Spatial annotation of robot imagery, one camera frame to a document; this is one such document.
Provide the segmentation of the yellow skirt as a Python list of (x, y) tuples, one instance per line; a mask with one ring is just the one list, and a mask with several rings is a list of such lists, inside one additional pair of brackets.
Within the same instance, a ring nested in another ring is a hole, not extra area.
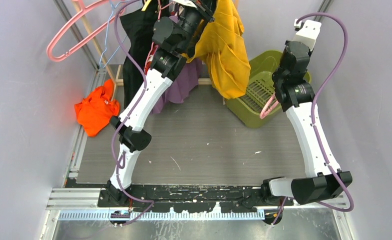
[(214, 21), (208, 23), (195, 46), (194, 56), (184, 53), (187, 62), (203, 61), (213, 87), (225, 99), (235, 99), (246, 93), (250, 78), (244, 26), (231, 0), (218, 0)]

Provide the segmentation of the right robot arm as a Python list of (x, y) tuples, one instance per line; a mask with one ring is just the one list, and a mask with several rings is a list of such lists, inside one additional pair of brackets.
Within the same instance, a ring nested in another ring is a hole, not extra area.
[(311, 49), (300, 41), (288, 40), (278, 68), (272, 74), (275, 98), (292, 124), (305, 166), (303, 178), (275, 177), (263, 181), (262, 201), (274, 205), (281, 197), (293, 198), (301, 205), (338, 197), (352, 183), (349, 171), (342, 171), (327, 143), (315, 92), (305, 80)]

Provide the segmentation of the pink plastic hanger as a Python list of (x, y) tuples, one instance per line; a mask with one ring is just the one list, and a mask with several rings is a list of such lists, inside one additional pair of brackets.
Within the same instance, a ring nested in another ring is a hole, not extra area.
[(260, 119), (265, 119), (273, 114), (275, 109), (280, 106), (279, 101), (276, 98), (276, 95), (273, 94), (269, 97), (265, 105), (263, 106), (261, 112), (259, 113)]

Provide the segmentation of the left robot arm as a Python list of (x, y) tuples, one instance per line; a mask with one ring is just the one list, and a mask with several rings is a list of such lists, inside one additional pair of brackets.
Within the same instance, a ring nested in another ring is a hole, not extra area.
[(106, 184), (105, 199), (122, 207), (131, 195), (126, 190), (140, 153), (149, 145), (152, 136), (143, 127), (157, 101), (172, 85), (185, 66), (187, 54), (195, 54), (196, 43), (208, 23), (214, 21), (215, 0), (179, 0), (182, 11), (178, 20), (168, 16), (153, 26), (152, 42), (158, 47), (147, 72), (139, 69), (143, 83), (128, 107), (110, 120), (119, 138), (116, 167)]

